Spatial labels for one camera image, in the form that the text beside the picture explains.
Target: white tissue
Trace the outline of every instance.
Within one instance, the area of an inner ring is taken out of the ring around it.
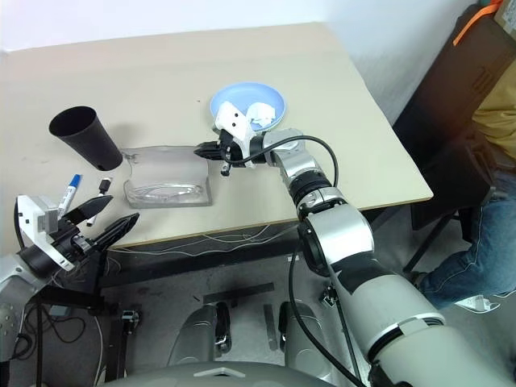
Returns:
[[[266,127],[276,118],[276,110],[266,103],[255,102],[249,106],[245,116],[250,123]]]

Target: table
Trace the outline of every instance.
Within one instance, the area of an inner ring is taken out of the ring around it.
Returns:
[[[114,177],[114,200],[86,235],[136,210],[123,195],[128,164],[102,173],[48,133],[71,106],[92,106],[120,148],[195,145],[215,140],[211,96],[239,81],[280,90],[287,111],[279,127],[327,141],[339,159],[339,187],[360,209],[427,200],[431,190],[367,91],[337,38],[321,23],[156,35],[37,48],[0,60],[2,128],[1,253],[15,252],[12,208],[18,194],[59,202],[74,173],[83,180],[74,204]],[[331,180],[331,159],[307,147]],[[295,208],[279,172],[267,166],[219,174],[210,163],[214,205],[139,210],[119,246],[285,221]]]

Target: gray floor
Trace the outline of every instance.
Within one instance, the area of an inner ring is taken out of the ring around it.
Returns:
[[[399,271],[429,230],[412,232],[410,212],[408,209],[401,210],[375,233],[379,260]],[[451,223],[425,255],[418,269],[432,270],[450,253],[467,247],[460,238],[459,224]],[[166,364],[181,324],[189,313],[202,305],[204,296],[270,283],[273,290],[230,302],[233,348],[223,359],[283,364],[282,352],[274,349],[274,342],[271,343],[267,335],[264,305],[272,305],[277,325],[279,306],[288,297],[287,264],[287,258],[283,256],[110,289],[106,293],[109,298],[119,299],[123,307],[138,307],[144,313],[141,326],[130,339],[128,373],[144,372]],[[343,335],[335,310],[325,308],[318,302],[324,283],[324,279],[308,271],[303,262],[298,262],[296,298],[309,304],[323,320],[328,347],[347,366],[351,366],[343,347],[336,345],[343,342]],[[447,308],[443,314],[449,324],[460,328],[486,362],[495,364],[510,377],[516,357],[513,324],[516,295],[501,302],[502,308],[490,314],[471,314],[456,306]],[[44,379],[51,387],[86,387],[92,383],[98,361],[98,333],[93,319],[87,314],[82,315],[88,325],[86,333],[77,343],[62,344],[52,332],[44,336]],[[102,320],[105,335],[108,325],[106,320]],[[64,327],[63,332],[66,334],[70,331],[72,334],[73,329],[77,327]],[[367,364],[363,359],[360,366],[365,380]],[[25,362],[12,362],[10,385],[29,386],[33,383],[34,371],[34,356]],[[341,379],[335,382],[347,385]]]

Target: black marker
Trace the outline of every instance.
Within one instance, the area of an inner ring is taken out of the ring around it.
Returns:
[[[97,196],[104,196],[107,192],[107,190],[110,188],[111,181],[113,180],[112,177],[104,177],[100,181],[100,185],[98,186],[98,195]],[[97,215],[92,216],[86,221],[86,226],[92,227],[95,224],[95,219],[97,218]]]

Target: black paper cup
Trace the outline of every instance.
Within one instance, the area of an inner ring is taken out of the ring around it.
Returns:
[[[60,112],[50,122],[48,130],[98,170],[110,171],[122,163],[122,153],[91,107],[76,106]]]

